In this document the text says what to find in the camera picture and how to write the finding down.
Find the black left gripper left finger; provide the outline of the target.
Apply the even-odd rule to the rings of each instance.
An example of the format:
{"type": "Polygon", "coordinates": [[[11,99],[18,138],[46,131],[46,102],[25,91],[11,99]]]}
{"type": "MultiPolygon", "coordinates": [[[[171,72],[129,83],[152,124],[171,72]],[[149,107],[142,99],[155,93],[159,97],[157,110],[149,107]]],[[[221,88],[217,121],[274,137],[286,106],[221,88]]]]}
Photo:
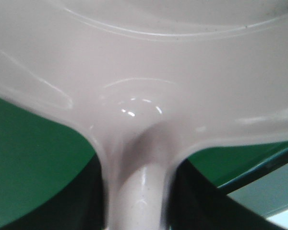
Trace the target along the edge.
{"type": "Polygon", "coordinates": [[[96,155],[50,200],[3,230],[102,230],[105,226],[104,187],[96,155]]]}

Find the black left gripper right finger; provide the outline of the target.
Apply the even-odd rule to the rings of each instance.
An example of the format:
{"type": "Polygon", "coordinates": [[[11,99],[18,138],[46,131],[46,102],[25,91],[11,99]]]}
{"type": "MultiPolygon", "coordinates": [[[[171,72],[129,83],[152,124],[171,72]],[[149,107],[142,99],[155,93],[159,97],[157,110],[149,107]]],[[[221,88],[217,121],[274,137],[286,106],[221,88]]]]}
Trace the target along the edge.
{"type": "Polygon", "coordinates": [[[189,160],[175,172],[170,191],[169,225],[173,230],[280,230],[235,202],[204,177],[189,160]]]}

